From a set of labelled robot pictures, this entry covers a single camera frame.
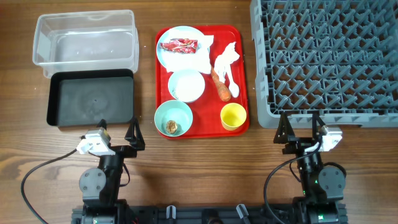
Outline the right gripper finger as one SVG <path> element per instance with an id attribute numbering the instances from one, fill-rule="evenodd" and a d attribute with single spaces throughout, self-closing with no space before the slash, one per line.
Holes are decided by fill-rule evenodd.
<path id="1" fill-rule="evenodd" d="M 320 142 L 322 140 L 321 129 L 324 125 L 325 123 L 318 114 L 312 114 L 312 138 L 316 142 Z"/>
<path id="2" fill-rule="evenodd" d="M 279 125 L 274 137 L 274 143 L 276 144 L 286 144 L 288 142 L 295 141 L 295 133 L 290 124 L 287 115 L 281 114 Z"/>

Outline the brown food scrap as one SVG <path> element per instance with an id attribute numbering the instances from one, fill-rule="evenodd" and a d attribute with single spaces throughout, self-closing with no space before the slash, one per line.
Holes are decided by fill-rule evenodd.
<path id="1" fill-rule="evenodd" d="M 178 124 L 177 124 L 175 121 L 169 120 L 169 121 L 166 123 L 166 131 L 167 131 L 169 134 L 174 134 L 174 133 L 176 133 L 177 129 L 178 129 Z"/>

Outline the mint green bowl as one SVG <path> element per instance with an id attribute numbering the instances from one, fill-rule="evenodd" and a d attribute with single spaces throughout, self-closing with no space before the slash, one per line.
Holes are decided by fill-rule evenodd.
<path id="1" fill-rule="evenodd" d="M 166 131 L 166 123 L 173 120 L 178 124 L 176 133 L 169 134 Z M 192 126 L 193 113 L 190 107 L 178 100 L 169 100 L 162 103 L 155 111 L 154 123 L 157 130 L 171 138 L 176 138 L 185 134 Z"/>

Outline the yellow plastic cup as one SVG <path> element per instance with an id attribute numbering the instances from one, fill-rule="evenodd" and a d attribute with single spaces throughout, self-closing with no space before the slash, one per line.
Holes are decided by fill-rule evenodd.
<path id="1" fill-rule="evenodd" d="M 228 103 L 220 112 L 221 124 L 228 131 L 234 131 L 244 124 L 247 118 L 245 108 L 238 103 Z"/>

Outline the orange carrot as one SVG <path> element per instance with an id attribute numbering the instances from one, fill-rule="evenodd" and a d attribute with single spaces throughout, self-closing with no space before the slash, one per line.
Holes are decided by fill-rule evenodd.
<path id="1" fill-rule="evenodd" d="M 231 99 L 231 92 L 226 87 L 226 85 L 220 81 L 219 76 L 217 75 L 213 67 L 211 68 L 211 77 L 217 89 L 220 100 L 224 102 L 229 101 Z"/>

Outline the light blue bowl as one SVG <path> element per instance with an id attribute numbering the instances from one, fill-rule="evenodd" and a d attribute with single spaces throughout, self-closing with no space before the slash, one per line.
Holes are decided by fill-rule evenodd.
<path id="1" fill-rule="evenodd" d="M 168 90 L 176 100 L 193 103 L 205 91 L 205 79 L 196 70 L 180 70 L 171 74 Z"/>

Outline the white tissue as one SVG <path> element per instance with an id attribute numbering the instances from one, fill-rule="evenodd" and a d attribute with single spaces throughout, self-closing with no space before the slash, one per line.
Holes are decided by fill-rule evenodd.
<path id="1" fill-rule="evenodd" d="M 232 77 L 231 64 L 239 59 L 239 54 L 235 50 L 236 42 L 228 44 L 224 52 L 217 56 L 214 70 L 221 83 L 225 83 L 225 76 Z"/>

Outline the red snack wrapper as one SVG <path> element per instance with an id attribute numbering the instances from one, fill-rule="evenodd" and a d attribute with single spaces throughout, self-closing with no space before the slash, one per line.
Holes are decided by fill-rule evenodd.
<path id="1" fill-rule="evenodd" d="M 169 52 L 194 54 L 198 48 L 198 41 L 193 39 L 172 39 L 160 43 L 160 48 Z"/>

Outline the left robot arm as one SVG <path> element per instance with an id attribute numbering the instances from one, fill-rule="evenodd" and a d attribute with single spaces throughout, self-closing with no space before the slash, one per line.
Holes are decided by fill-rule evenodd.
<path id="1" fill-rule="evenodd" d="M 99 157 L 96 168 L 90 168 L 81 175 L 79 188 L 83 193 L 83 208 L 72 212 L 72 224 L 78 223 L 138 223 L 138 217 L 130 209 L 125 199 L 119 199 L 119 189 L 123 186 L 121 176 L 127 172 L 124 160 L 135 158 L 145 149 L 145 142 L 136 117 L 130 120 L 125 135 L 128 145 L 112 146 L 111 137 L 102 119 L 95 129 L 87 131 L 77 146 L 80 154 Z"/>

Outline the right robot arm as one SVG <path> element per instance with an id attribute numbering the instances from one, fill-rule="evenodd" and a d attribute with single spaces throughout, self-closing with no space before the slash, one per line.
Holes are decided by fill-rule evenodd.
<path id="1" fill-rule="evenodd" d="M 331 151 L 343 132 L 312 115 L 312 136 L 297 137 L 286 114 L 279 120 L 274 142 L 283 144 L 283 154 L 295 155 L 303 196 L 290 208 L 272 208 L 282 223 L 348 223 L 346 206 L 340 203 L 346 185 L 345 169 L 334 162 L 322 162 L 321 153 Z"/>

